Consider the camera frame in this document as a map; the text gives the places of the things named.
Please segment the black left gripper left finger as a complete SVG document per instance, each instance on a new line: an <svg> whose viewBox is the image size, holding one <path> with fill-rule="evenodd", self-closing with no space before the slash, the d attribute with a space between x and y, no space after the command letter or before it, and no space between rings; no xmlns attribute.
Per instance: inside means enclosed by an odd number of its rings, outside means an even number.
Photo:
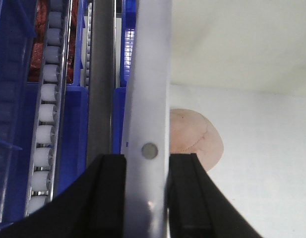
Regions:
<svg viewBox="0 0 306 238"><path fill-rule="evenodd" d="M123 237L125 174L123 155L98 155L63 193L0 238Z"/></svg>

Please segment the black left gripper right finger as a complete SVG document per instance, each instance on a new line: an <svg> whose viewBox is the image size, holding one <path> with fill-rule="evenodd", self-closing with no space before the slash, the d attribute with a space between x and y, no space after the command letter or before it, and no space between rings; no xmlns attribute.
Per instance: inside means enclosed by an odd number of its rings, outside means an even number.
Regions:
<svg viewBox="0 0 306 238"><path fill-rule="evenodd" d="M168 209L173 238L258 238L221 193L196 154L169 159Z"/></svg>

